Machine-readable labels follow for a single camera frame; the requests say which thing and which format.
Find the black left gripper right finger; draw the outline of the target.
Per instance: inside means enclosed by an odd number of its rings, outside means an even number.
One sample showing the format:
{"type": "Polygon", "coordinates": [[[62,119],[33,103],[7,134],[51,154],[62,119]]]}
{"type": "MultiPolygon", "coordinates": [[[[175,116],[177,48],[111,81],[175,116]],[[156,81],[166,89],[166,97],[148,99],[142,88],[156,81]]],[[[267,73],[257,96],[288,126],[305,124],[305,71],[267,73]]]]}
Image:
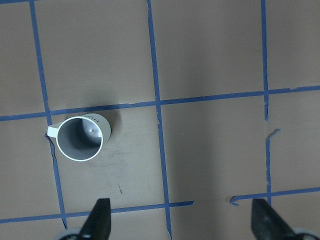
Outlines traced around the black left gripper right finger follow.
{"type": "Polygon", "coordinates": [[[295,232],[263,198],[251,203],[251,231],[256,240],[286,240],[295,232]]]}

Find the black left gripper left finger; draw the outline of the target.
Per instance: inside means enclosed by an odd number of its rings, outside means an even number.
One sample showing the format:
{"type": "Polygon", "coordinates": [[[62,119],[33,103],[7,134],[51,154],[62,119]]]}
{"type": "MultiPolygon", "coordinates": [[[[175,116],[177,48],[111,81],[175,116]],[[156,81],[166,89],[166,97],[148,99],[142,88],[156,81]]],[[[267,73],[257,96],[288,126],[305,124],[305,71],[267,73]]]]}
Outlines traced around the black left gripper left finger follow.
{"type": "Polygon", "coordinates": [[[94,205],[78,238],[109,238],[111,234],[111,202],[109,198],[100,198],[94,205]]]}

